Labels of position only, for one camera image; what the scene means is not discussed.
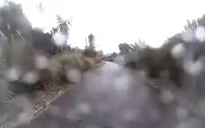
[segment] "sky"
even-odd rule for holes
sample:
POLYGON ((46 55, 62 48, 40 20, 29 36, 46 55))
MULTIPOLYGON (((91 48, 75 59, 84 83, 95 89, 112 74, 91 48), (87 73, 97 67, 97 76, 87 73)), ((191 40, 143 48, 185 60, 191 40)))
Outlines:
POLYGON ((69 43, 83 48, 87 35, 96 35, 98 50, 118 52, 119 43, 138 39, 159 47, 180 32, 186 20, 205 12, 205 0, 13 0, 21 3, 34 27, 50 30, 55 15, 72 18, 69 43))

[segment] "white sky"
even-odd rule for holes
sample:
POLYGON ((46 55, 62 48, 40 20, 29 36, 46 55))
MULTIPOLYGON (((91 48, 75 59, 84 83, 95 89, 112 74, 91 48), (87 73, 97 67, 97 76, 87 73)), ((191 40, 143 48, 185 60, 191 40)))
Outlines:
POLYGON ((118 44, 138 38, 153 47, 182 30, 187 19, 204 14, 205 0, 14 0, 21 2, 33 26, 50 29, 55 15, 73 17, 69 43, 84 47, 96 35, 98 49, 118 51, 118 44), (37 11, 42 2, 44 14, 37 11))

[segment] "tree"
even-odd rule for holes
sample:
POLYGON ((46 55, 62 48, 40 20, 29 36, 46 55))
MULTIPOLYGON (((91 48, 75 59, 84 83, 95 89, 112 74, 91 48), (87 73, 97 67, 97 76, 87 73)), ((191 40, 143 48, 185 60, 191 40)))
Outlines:
POLYGON ((95 50, 96 46, 95 46, 95 35, 93 35, 92 33, 88 35, 87 37, 87 41, 86 41, 86 49, 92 49, 95 50))

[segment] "road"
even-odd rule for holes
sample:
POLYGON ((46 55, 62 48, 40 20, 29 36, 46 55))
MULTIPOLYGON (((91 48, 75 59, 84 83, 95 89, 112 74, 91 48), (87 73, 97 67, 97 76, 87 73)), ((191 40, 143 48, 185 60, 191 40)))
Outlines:
POLYGON ((204 102, 201 109, 190 109, 190 102, 178 100, 181 93, 151 89, 143 78, 106 62, 21 128, 205 128, 205 116, 196 113, 204 110, 204 102))

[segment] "wet road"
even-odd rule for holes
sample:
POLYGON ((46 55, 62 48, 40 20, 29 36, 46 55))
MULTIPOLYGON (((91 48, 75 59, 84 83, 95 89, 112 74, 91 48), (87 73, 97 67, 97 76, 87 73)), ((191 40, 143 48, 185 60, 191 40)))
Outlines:
POLYGON ((157 127, 158 108, 140 74, 106 62, 82 84, 56 99, 34 128, 157 127))
POLYGON ((139 72, 106 62, 21 128, 205 128, 203 77, 188 77, 181 89, 166 80, 156 88, 139 72))

